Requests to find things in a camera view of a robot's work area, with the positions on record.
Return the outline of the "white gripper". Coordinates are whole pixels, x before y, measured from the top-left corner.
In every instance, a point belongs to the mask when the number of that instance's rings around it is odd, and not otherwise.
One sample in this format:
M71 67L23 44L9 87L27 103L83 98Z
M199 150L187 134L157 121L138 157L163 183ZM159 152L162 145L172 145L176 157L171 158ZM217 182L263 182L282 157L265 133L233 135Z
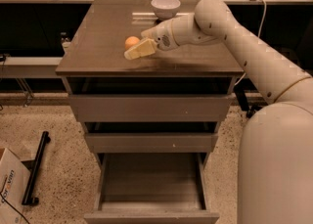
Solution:
M169 51L178 47L172 32L172 20L161 22L150 29L142 31L141 36L143 39L140 39L136 45L128 50L125 49L124 57L127 60L154 54L157 47L162 51Z

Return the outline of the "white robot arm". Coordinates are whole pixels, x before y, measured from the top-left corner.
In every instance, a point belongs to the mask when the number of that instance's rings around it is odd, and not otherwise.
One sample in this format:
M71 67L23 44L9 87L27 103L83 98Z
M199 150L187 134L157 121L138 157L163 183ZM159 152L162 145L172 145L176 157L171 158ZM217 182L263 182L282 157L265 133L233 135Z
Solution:
M313 76L241 25L223 0L142 31L128 60L183 45L224 44L264 104L238 156L237 224L313 224Z

